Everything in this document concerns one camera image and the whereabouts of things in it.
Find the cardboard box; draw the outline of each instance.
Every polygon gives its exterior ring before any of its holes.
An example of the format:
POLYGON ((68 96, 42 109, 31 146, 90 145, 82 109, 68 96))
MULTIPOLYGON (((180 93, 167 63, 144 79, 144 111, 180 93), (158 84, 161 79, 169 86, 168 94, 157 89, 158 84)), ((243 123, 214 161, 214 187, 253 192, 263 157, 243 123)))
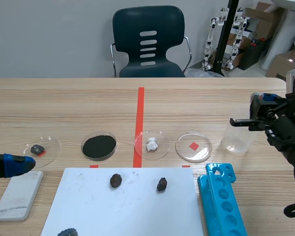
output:
POLYGON ((246 8, 246 16, 259 20, 255 39, 271 38, 280 23, 284 9, 278 8, 271 13, 264 12, 269 6, 271 6, 271 4, 259 2, 256 9, 246 8))
MULTIPOLYGON (((242 33, 242 42, 240 45, 240 49, 245 50, 251 43, 251 40, 253 39, 253 34, 247 31, 244 31, 242 33)), ((227 45, 233 46, 233 43, 236 39, 236 29, 232 28, 231 33, 228 37, 227 45)))
POLYGON ((295 69, 295 51, 276 55, 270 69, 267 71, 267 77, 276 77, 285 81, 286 73, 295 69))
MULTIPOLYGON (((225 63, 226 63, 227 59, 230 58, 231 53, 232 53, 232 46, 227 45, 227 46, 226 46, 225 53, 224 53, 224 56, 223 56, 223 62, 222 62, 222 68, 223 68, 223 70, 230 70, 229 68, 226 68, 226 67, 225 67, 225 63)), ((213 64, 213 63, 214 63, 215 54, 216 54, 216 52, 214 52, 214 53, 212 54, 213 57, 212 57, 212 59, 210 60, 210 64, 213 64)), ((243 54, 244 54, 244 53, 240 53, 240 54, 238 54, 237 57, 235 58, 235 60, 234 60, 234 62, 233 62, 233 66, 234 66, 233 70, 239 65, 239 62, 240 62, 240 60, 241 60, 243 54)))

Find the dark rock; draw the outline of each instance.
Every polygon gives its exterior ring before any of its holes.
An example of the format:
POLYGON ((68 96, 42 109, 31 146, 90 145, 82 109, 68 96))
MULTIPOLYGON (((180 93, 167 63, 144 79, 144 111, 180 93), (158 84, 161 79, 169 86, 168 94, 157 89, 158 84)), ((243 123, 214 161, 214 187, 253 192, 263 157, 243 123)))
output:
POLYGON ((34 146, 32 146, 30 148, 31 153, 35 154, 35 155, 40 155, 43 153, 43 151, 45 150, 44 147, 42 147, 41 145, 35 144, 34 146))
POLYGON ((78 232, 72 228, 62 231, 58 236, 78 236, 78 232))
POLYGON ((117 188, 121 185, 121 181, 122 181, 122 178, 119 174, 114 174, 111 178, 110 178, 110 185, 113 187, 113 188, 117 188))
POLYGON ((165 178, 161 178, 157 185, 157 190, 159 192, 164 191, 167 186, 167 180, 165 178))

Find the white eraser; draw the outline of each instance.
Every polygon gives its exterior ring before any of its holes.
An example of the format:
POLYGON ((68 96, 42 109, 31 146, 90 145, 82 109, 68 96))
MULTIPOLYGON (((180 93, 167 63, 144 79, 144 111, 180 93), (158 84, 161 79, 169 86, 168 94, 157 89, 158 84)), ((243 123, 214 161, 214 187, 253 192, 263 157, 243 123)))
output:
POLYGON ((0 200, 0 221, 27 219, 43 175, 41 171, 30 171, 11 178, 0 200))
POLYGON ((157 147, 158 147, 157 143, 154 141, 151 141, 147 144, 147 151, 155 151, 157 147))

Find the petri dish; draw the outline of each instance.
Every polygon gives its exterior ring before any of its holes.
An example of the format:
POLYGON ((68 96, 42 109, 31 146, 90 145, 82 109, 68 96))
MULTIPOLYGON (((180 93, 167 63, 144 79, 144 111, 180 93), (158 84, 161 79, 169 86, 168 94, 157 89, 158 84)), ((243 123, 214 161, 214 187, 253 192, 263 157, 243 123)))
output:
POLYGON ((83 155, 92 161, 103 161, 111 157, 117 149, 115 136, 109 132, 94 132, 81 143, 83 155))
POLYGON ((207 160, 212 152, 210 140, 196 132, 187 132, 176 140, 176 151, 179 156, 190 162, 207 160))
POLYGON ((25 145, 23 150, 24 156, 30 156, 36 161, 35 169, 47 166, 53 162, 59 155, 59 141, 52 137, 38 137, 25 145), (40 145, 44 148, 44 152, 40 155, 31 153, 30 149, 34 145, 40 145))
POLYGON ((135 138, 134 149, 145 159, 160 159, 168 153, 170 149, 170 142, 162 131, 145 131, 135 138), (147 149, 149 138, 156 139, 155 142, 157 143, 157 149, 155 151, 148 151, 147 149))

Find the black pole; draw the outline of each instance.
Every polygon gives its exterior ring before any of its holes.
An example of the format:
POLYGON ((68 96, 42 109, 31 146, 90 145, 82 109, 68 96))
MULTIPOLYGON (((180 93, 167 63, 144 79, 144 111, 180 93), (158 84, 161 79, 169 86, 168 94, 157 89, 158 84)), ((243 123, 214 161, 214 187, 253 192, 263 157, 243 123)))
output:
POLYGON ((223 61, 223 56, 225 53, 228 37, 231 33, 231 29, 233 26, 233 21, 234 17, 237 11, 238 7, 238 2, 239 0, 229 0, 228 2, 228 8, 229 8, 229 13, 227 16, 227 21, 224 23, 222 32, 220 35, 220 40, 218 41, 218 46, 216 49, 216 55, 215 55, 215 60, 213 64, 212 71, 215 73, 218 73, 220 75, 223 75, 222 73, 222 61, 223 61))

